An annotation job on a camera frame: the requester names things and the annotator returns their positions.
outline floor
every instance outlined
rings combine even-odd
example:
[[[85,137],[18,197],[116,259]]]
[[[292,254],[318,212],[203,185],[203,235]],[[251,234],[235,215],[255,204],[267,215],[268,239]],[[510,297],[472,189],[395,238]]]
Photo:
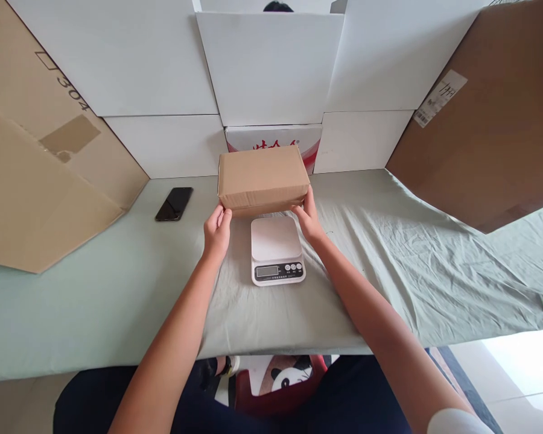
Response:
[[[543,434],[543,331],[451,350],[504,434]],[[0,382],[0,434],[51,433],[54,403],[73,375]]]

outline wrinkled fabric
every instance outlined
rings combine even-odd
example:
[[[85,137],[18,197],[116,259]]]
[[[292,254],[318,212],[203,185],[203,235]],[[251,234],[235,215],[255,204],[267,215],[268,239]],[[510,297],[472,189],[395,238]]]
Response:
[[[424,346],[543,329],[543,209],[485,235],[385,170],[310,180],[330,239]],[[182,220],[155,222],[178,186],[194,188]],[[216,191],[216,177],[151,180],[128,214],[42,275],[0,267],[0,379],[138,364],[201,256]],[[370,353],[301,234],[306,279],[253,285],[250,223],[232,221],[198,358]]]

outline white sleeve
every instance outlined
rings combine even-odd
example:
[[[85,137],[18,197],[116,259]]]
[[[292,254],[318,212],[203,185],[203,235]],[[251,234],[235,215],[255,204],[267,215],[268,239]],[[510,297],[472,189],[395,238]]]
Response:
[[[428,423],[427,434],[493,434],[481,419],[459,409],[438,411]]]

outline digital scale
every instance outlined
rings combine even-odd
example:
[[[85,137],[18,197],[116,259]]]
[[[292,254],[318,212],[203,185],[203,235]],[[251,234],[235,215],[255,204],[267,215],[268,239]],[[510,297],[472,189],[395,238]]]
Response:
[[[306,277],[302,244],[292,217],[252,221],[252,281],[257,286],[297,283]]]

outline dark pants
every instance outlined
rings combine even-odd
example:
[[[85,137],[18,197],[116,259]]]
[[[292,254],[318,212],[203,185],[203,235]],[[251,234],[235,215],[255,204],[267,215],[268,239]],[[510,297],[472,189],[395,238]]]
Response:
[[[342,356],[316,393],[289,417],[239,414],[201,389],[207,361],[195,363],[173,419],[172,433],[373,432],[410,433],[402,410],[374,356]],[[108,431],[136,366],[78,373],[54,411],[54,434]]]

